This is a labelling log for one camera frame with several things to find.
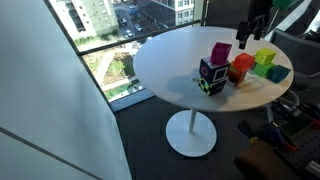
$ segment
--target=table pedestal base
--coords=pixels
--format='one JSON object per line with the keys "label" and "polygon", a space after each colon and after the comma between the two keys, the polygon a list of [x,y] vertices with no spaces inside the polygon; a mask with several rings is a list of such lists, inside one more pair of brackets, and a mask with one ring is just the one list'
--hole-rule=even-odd
{"label": "table pedestal base", "polygon": [[182,155],[203,156],[214,147],[217,132],[210,119],[199,112],[196,112],[193,127],[189,128],[190,117],[191,111],[181,111],[173,115],[167,124],[167,139],[173,149]]}

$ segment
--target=floor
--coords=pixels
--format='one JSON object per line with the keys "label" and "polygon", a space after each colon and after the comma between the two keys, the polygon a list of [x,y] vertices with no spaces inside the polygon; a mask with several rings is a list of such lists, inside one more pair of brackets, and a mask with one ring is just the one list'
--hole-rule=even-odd
{"label": "floor", "polygon": [[[301,102],[320,102],[319,89],[297,93]],[[151,97],[115,113],[134,180],[209,180],[245,177],[234,166],[235,154],[248,147],[249,141],[237,125],[247,120],[253,128],[267,122],[264,108],[232,113],[204,113],[215,125],[217,143],[203,157],[189,158],[177,153],[165,135],[168,119],[185,110]]]}

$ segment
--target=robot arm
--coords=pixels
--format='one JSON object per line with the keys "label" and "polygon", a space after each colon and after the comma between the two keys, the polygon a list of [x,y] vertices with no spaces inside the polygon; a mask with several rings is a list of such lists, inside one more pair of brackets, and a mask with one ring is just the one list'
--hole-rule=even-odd
{"label": "robot arm", "polygon": [[269,12],[273,0],[251,0],[248,10],[248,20],[240,22],[236,39],[239,40],[239,48],[245,49],[250,34],[254,34],[255,40],[260,40],[263,29],[269,21]]}

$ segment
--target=cube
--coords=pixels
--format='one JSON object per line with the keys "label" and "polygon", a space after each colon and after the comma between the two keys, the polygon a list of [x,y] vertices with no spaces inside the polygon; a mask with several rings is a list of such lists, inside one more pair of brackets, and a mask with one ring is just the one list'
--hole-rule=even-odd
{"label": "cube", "polygon": [[260,77],[266,77],[268,75],[269,70],[274,66],[275,64],[273,63],[269,63],[265,65],[256,63],[256,66],[254,68],[254,73]]}
{"label": "cube", "polygon": [[276,52],[271,49],[268,49],[268,48],[260,49],[257,51],[255,55],[255,58],[256,58],[255,61],[261,65],[269,64],[272,62],[275,55],[276,55]]}
{"label": "cube", "polygon": [[235,72],[235,71],[229,71],[228,72],[228,84],[236,87],[238,86],[243,79],[246,77],[247,72]]}
{"label": "cube", "polygon": [[242,53],[234,60],[233,67],[238,71],[246,72],[254,65],[254,60],[253,56]]}
{"label": "cube", "polygon": [[216,81],[214,83],[208,83],[204,78],[201,77],[199,81],[199,87],[208,96],[212,96],[221,92],[226,82],[227,82],[227,78],[224,78],[221,81]]}
{"label": "cube", "polygon": [[290,71],[291,69],[288,69],[281,65],[274,66],[273,68],[270,69],[267,79],[277,84],[282,80],[284,80]]}
{"label": "cube", "polygon": [[208,56],[201,59],[199,73],[208,83],[212,83],[226,78],[229,66],[228,61],[224,65],[211,64]]}
{"label": "cube", "polygon": [[231,46],[231,44],[217,42],[212,49],[210,62],[216,65],[226,64]]}

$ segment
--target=outdoor view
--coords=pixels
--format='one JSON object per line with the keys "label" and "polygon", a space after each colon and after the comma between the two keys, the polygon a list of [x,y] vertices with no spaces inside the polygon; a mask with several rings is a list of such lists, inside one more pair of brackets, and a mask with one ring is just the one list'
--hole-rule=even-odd
{"label": "outdoor view", "polygon": [[[193,21],[194,0],[49,0],[80,52]],[[146,39],[86,54],[84,61],[112,102],[142,90],[134,55]]]}

